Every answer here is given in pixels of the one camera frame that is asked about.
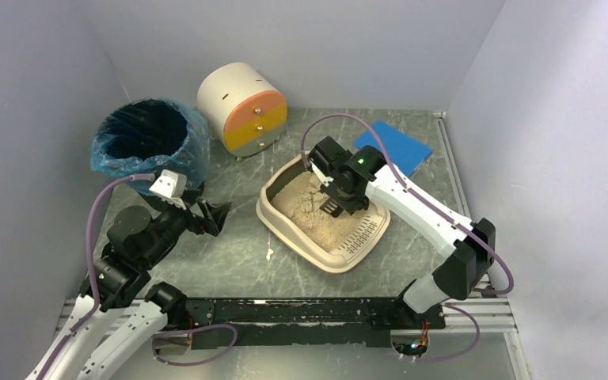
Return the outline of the black litter scoop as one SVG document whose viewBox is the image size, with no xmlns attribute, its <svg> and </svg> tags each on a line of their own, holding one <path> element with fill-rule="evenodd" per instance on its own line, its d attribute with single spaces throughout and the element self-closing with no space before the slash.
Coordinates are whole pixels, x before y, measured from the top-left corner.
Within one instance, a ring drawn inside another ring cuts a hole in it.
<svg viewBox="0 0 608 380">
<path fill-rule="evenodd" d="M 332 197 L 328 197 L 319 209 L 332 218 L 338 218 L 344 212 L 343 207 Z"/>
</svg>

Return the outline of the black bin with blue bag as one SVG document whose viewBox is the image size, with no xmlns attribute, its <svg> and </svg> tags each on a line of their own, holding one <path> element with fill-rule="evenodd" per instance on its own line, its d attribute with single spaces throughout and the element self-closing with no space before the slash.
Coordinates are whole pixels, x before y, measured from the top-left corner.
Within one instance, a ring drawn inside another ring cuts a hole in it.
<svg viewBox="0 0 608 380">
<path fill-rule="evenodd" d="M 92 171 L 121 178 L 158 175 L 163 169 L 186 176 L 197 189 L 210 169 L 211 132 L 194 108 L 169 98 L 127 103 L 106 116 L 89 148 Z"/>
</svg>

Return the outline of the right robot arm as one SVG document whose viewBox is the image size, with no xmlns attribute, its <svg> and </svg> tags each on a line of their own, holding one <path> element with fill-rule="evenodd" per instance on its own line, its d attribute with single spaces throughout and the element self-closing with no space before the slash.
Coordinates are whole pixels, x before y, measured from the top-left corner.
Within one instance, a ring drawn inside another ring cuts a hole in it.
<svg viewBox="0 0 608 380">
<path fill-rule="evenodd" d="M 321 182 L 335 210 L 352 215 L 370 204 L 383 206 L 425 237 L 443 262 L 427 275 L 413 280 L 397 297 L 421 314 L 450 298 L 465 300 L 477 289 L 495 260 L 495 227 L 444 207 L 416 186 L 373 146 L 355 153 L 335 139 L 322 139 L 302 156 L 306 168 Z"/>
</svg>

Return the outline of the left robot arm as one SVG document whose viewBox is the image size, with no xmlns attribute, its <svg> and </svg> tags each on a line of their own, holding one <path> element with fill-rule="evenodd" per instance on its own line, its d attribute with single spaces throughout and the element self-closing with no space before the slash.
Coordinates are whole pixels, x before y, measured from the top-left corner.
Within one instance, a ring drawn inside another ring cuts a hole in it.
<svg viewBox="0 0 608 380">
<path fill-rule="evenodd" d="M 107 232 L 108 244 L 82 284 L 69 318 L 52 346 L 30 373 L 31 379 L 109 379 L 155 333 L 188 332 L 194 319 L 187 296 L 160 282 L 149 287 L 144 301 L 115 331 L 113 323 L 150 282 L 159 264 L 186 232 L 218 235 L 231 203 L 196 201 L 200 214 L 167 206 L 157 217 L 148 209 L 123 209 Z"/>
</svg>

